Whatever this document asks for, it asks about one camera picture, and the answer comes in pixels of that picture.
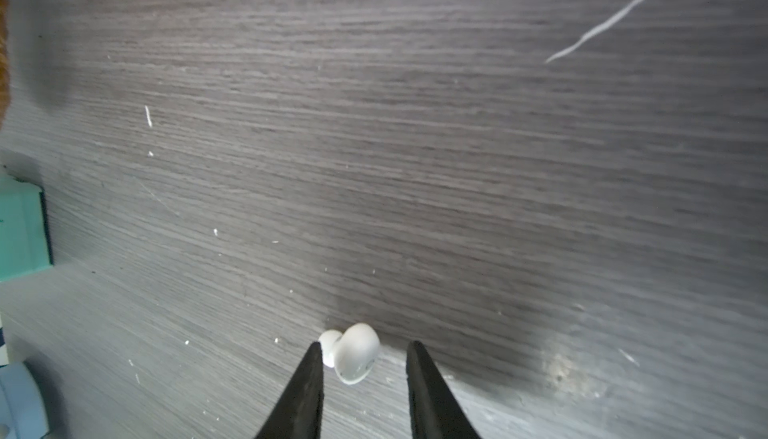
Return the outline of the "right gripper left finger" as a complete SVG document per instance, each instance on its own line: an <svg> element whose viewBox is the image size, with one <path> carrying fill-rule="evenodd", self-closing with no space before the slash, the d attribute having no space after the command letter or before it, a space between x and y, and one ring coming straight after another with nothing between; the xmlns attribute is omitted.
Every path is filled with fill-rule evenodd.
<svg viewBox="0 0 768 439"><path fill-rule="evenodd" d="M313 342L255 438L318 439L323 402L323 355Z"/></svg>

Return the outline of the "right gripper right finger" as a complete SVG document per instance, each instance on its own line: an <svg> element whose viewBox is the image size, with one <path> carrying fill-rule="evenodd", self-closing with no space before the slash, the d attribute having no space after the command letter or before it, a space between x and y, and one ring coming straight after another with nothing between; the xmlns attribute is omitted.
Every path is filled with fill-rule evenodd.
<svg viewBox="0 0 768 439"><path fill-rule="evenodd" d="M480 438L420 341L408 345L406 373L413 438Z"/></svg>

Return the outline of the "white earbud one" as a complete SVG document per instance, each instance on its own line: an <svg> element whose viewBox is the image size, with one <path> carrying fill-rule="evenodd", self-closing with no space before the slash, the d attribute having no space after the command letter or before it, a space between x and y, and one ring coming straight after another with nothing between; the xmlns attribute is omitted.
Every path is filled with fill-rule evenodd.
<svg viewBox="0 0 768 439"><path fill-rule="evenodd" d="M346 385L358 384L368 376L380 349L378 334L366 323L354 324L344 332L326 330L318 342L323 364Z"/></svg>

